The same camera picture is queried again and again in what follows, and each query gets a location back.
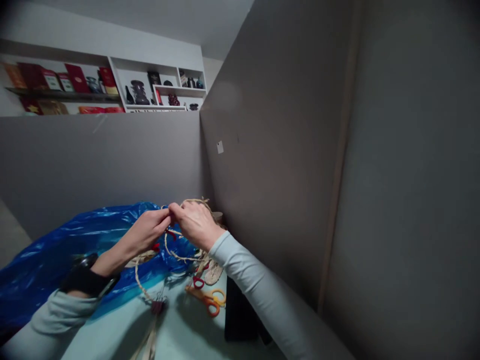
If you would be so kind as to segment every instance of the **tabletop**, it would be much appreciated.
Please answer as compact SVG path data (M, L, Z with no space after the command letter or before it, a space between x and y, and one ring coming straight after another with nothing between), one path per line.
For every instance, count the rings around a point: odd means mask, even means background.
M165 281L148 289L155 294ZM211 318L207 309L194 296L185 292L188 278L169 278L163 295L168 307L157 321L155 359L284 359L275 346L256 342L226 342L224 338L225 308ZM222 273L218 282L202 290L220 288L227 291L227 275ZM226 306L229 298L226 294ZM87 322L66 350L63 360L115 359L130 360L143 340L153 315L140 296L114 311Z

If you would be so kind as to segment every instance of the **wristwatch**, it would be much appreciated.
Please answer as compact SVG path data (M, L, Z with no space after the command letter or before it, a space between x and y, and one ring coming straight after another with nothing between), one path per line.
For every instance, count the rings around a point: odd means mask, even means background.
M90 270L98 258L99 256L93 253L77 261L66 279L63 280L60 291L68 293L78 290L92 298L99 299L108 294L119 282L120 274L114 277L104 277Z

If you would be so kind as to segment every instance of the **plastic bag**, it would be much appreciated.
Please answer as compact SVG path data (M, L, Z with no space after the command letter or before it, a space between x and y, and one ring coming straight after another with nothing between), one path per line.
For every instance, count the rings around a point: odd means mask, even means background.
M75 259L109 250L143 212L158 209L160 207L154 203L138 202L81 213L26 247L0 271L1 333L15 331L29 322L34 312L59 288ZM178 225L171 228L180 231ZM158 242L158 255L138 266L138 277L146 288L157 284L170 272L185 272L190 265L167 253L164 235ZM184 237L173 239L168 235L167 242L168 248L181 257L192 257L197 251ZM98 318L140 293L135 268L123 270L120 280L102 299L92 318Z

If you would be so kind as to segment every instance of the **white ceiling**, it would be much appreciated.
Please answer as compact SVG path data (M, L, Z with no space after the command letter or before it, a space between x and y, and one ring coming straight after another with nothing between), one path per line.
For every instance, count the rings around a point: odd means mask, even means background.
M201 46L204 57L224 60L254 0L33 0Z

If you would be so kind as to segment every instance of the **gray sleeve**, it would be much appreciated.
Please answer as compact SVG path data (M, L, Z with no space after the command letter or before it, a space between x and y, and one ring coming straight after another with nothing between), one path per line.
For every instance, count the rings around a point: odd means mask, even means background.
M31 321L1 348L1 355L8 360L60 359L98 304L96 298L53 292Z
M288 359L354 359L322 319L228 231L209 254L245 294Z

